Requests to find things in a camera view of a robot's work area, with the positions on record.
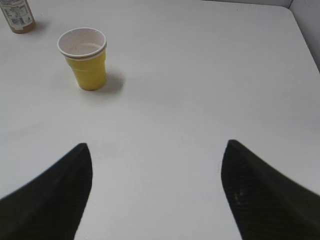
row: stacked cups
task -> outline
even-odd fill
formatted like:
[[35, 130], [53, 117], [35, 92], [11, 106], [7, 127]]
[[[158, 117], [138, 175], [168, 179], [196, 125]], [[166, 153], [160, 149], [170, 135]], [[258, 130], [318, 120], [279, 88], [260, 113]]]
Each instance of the stacked cups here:
[[64, 33], [57, 46], [82, 89], [97, 90], [105, 85], [107, 41], [102, 32], [75, 28]]

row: bottle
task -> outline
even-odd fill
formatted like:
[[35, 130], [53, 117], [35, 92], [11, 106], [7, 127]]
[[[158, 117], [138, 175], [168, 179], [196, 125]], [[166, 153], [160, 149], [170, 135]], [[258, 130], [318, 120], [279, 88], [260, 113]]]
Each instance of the bottle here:
[[36, 26], [27, 0], [0, 0], [0, 8], [12, 32], [24, 34]]

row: yellow cup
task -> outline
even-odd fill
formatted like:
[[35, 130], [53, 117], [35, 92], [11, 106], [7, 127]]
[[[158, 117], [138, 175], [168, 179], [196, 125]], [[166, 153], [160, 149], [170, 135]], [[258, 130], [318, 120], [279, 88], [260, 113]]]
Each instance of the yellow cup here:
[[84, 90], [97, 90], [106, 83], [105, 35], [93, 28], [76, 28], [64, 33], [58, 40], [58, 49]]

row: white wall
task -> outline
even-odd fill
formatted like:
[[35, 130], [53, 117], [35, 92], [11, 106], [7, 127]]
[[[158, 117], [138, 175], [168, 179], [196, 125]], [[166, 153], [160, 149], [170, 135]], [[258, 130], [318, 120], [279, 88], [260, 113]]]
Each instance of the white wall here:
[[292, 0], [214, 0], [218, 2], [246, 3], [246, 4], [264, 4], [278, 5], [288, 8]]
[[293, 0], [290, 10], [320, 69], [320, 0]]

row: white table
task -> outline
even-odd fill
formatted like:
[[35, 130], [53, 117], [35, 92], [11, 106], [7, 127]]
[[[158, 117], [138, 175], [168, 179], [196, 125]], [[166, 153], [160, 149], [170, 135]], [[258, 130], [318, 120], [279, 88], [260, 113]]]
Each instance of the white table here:
[[[80, 142], [93, 187], [76, 240], [241, 239], [220, 180], [228, 139], [320, 194], [320, 75], [292, 13], [200, 0], [30, 0], [0, 17], [0, 196]], [[107, 35], [109, 84], [84, 91], [65, 31]]]

